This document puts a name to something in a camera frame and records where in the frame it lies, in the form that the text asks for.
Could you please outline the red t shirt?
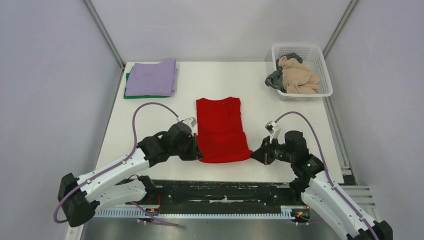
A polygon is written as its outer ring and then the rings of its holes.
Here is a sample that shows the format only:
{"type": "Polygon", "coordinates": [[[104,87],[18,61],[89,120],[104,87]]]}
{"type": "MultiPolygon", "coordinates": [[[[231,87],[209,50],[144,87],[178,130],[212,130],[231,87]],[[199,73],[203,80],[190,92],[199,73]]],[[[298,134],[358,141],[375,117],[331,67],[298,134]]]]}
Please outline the red t shirt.
{"type": "Polygon", "coordinates": [[[201,162],[223,164],[245,161],[252,151],[243,130],[241,101],[236,97],[221,100],[196,100],[199,149],[201,162]]]}

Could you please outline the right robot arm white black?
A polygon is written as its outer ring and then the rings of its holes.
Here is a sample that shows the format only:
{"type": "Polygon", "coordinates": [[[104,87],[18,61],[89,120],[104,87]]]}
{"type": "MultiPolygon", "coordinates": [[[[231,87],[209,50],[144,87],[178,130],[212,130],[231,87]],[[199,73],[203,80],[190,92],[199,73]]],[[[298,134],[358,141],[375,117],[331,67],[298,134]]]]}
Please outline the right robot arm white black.
{"type": "Polygon", "coordinates": [[[267,136],[251,158],[264,165],[275,160],[290,164],[296,178],[289,184],[289,199],[312,207],[342,240],[392,240],[393,229],[366,213],[325,171],[324,163],[311,154],[303,133],[284,135],[284,143],[267,136]]]}

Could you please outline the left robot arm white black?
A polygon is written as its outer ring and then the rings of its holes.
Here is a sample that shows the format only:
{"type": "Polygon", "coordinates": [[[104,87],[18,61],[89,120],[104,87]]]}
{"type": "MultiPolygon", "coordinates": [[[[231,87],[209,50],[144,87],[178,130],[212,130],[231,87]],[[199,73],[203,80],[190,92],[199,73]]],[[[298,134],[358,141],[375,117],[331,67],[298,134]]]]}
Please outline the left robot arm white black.
{"type": "Polygon", "coordinates": [[[70,227],[78,227],[106,208],[130,202],[153,203],[157,190],[148,176],[123,182],[125,178],[177,156],[182,161],[203,157],[197,144],[194,117],[178,121],[169,130],[147,136],[126,155],[79,176],[61,178],[57,199],[70,227]]]}

